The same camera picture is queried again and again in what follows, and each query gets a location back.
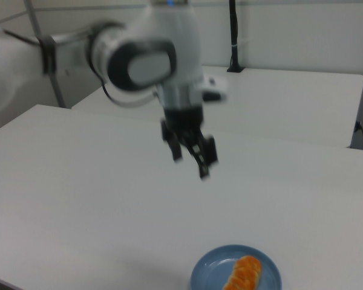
white desk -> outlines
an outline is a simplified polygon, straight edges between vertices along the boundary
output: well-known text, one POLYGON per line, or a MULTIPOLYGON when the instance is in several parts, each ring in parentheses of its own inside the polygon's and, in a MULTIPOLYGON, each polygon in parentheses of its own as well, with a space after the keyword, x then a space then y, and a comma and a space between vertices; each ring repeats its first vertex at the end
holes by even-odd
MULTIPOLYGON (((226 68, 213 66, 204 70, 227 78, 231 87, 226 104, 204 107, 204 128, 335 147, 351 145, 363 76, 267 69, 229 74, 226 68)), ((108 89, 116 98, 132 98, 112 86, 108 89)), ((140 109, 117 108, 102 89, 73 109, 157 123, 163 117, 157 101, 140 109)))
POLYGON ((258 248, 285 290, 363 289, 363 151, 214 132, 201 182, 157 124, 37 106, 0 129, 0 279, 186 290, 207 251, 258 248))

white wall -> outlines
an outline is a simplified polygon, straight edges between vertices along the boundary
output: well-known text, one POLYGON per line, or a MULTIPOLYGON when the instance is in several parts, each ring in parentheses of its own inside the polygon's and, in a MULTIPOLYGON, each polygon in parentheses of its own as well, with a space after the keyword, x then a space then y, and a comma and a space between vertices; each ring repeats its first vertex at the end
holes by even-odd
MULTIPOLYGON (((23 1, 0 0, 0 27, 23 35, 33 34, 23 1)), ((21 87, 8 107, 0 112, 0 127, 36 104, 57 105, 48 79, 26 83, 21 87)))

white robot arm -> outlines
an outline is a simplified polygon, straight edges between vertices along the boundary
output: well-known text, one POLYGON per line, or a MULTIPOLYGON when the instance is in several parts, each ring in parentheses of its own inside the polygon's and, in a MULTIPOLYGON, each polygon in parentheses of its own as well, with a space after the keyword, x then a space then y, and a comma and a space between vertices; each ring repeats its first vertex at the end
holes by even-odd
POLYGON ((0 106, 6 103, 2 96, 12 95, 26 80, 89 66, 109 98, 105 82, 125 91, 156 85, 165 112, 163 139, 174 160, 182 157, 183 145, 196 159, 201 178, 208 176, 217 153, 214 139, 203 137, 200 130, 202 104, 224 99, 226 82, 203 75, 197 23, 188 0, 151 0, 143 16, 126 28, 102 22, 28 43, 0 39, 0 106), (15 85, 8 86, 8 79, 15 85))

table surface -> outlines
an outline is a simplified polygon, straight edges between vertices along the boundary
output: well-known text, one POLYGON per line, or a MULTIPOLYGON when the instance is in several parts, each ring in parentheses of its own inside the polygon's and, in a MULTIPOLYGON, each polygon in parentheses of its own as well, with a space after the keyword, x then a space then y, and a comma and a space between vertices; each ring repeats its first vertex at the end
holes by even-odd
POLYGON ((363 151, 213 132, 200 181, 150 122, 36 106, 0 129, 0 279, 185 290, 207 251, 266 253, 283 289, 363 289, 363 151))
MULTIPOLYGON (((351 145, 363 76, 268 69, 244 69, 234 74, 214 66, 206 66, 204 71, 229 83, 226 103, 205 104, 205 128, 335 147, 351 145)), ((136 96, 113 86, 108 90, 122 100, 136 96)), ((157 101, 138 109, 118 108, 102 89, 73 109, 154 122, 163 117, 157 101)))

